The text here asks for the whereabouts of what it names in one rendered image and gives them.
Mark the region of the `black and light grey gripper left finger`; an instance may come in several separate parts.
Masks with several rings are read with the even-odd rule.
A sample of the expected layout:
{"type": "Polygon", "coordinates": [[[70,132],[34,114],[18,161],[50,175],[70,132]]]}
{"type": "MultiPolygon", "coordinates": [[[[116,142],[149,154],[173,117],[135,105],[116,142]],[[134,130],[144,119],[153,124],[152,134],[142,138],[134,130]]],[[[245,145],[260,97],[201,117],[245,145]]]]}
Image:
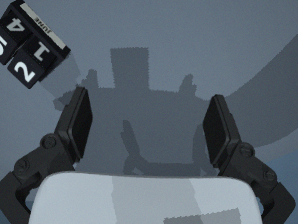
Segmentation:
{"type": "Polygon", "coordinates": [[[45,177],[75,171],[73,164],[83,158],[92,120],[88,90],[76,87],[54,133],[43,136],[40,146],[20,158],[0,181],[0,210],[11,224],[29,224],[26,197],[45,177]]]}

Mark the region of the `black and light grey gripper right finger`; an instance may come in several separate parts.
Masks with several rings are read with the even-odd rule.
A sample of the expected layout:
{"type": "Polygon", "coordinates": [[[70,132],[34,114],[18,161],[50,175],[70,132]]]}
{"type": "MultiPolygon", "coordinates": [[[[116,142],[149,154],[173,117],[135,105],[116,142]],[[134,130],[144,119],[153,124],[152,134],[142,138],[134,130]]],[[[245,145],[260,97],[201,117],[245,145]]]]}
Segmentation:
{"type": "Polygon", "coordinates": [[[253,146],[242,142],[223,95],[212,96],[203,129],[210,163],[220,170],[217,176],[247,182],[263,205],[262,223],[284,224],[295,209],[295,200],[277,181],[275,171],[255,157],[253,146]]]}

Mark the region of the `black number cube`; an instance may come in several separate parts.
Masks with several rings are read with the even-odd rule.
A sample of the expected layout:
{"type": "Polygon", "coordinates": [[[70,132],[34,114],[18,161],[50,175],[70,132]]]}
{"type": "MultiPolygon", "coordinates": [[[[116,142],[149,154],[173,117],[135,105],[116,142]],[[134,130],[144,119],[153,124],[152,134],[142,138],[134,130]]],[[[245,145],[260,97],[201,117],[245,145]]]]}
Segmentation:
{"type": "Polygon", "coordinates": [[[31,89],[47,72],[57,56],[34,35],[17,52],[7,67],[24,86],[31,89]]]}
{"type": "Polygon", "coordinates": [[[33,32],[11,12],[0,19],[0,63],[6,65],[33,32]]]}

